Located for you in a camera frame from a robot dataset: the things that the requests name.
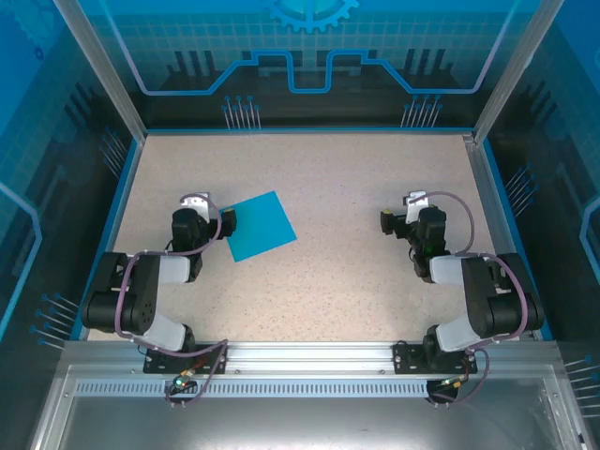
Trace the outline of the aluminium frame post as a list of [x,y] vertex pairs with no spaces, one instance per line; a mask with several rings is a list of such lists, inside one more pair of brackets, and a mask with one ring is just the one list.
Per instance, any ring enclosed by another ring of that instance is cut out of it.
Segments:
[[500,116],[522,74],[554,22],[564,0],[540,0],[502,76],[493,89],[473,129],[473,143],[481,145]]
[[132,138],[145,144],[147,130],[109,55],[77,0],[52,0],[74,36],[113,106],[120,114]]

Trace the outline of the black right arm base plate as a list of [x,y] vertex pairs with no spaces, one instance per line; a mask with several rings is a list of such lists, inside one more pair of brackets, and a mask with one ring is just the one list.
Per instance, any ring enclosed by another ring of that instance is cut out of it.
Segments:
[[435,343],[399,341],[392,347],[397,375],[476,374],[478,366],[464,351],[443,352]]

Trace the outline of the sheet metal tray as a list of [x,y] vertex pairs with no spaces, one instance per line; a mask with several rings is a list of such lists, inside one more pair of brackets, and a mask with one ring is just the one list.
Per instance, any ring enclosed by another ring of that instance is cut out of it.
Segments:
[[28,450],[597,450],[553,374],[472,378],[425,398],[74,397],[52,384]]

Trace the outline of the aluminium side rail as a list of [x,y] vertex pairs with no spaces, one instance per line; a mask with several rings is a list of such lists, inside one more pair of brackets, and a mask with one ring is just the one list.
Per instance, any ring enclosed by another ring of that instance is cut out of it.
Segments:
[[476,143],[474,137],[467,134],[464,142],[494,250],[497,254],[516,252],[532,278],[508,194],[488,141]]

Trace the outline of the aluminium mounting rail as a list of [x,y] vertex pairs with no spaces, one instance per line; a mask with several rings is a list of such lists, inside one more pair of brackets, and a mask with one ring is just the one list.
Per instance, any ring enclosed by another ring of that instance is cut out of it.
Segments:
[[[234,342],[227,351],[228,376],[393,375],[391,342]],[[559,370],[558,346],[547,341],[505,341],[487,346],[496,377],[542,376]],[[137,375],[143,355],[128,342],[74,341],[59,367],[87,375]]]

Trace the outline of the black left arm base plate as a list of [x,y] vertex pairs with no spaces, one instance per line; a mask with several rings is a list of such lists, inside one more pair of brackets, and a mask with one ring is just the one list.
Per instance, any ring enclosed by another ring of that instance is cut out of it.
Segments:
[[208,375],[217,366],[215,373],[224,374],[227,365],[227,351],[220,355],[221,348],[195,357],[173,357],[162,352],[148,350],[142,371],[145,374],[176,375],[193,369],[196,374]]

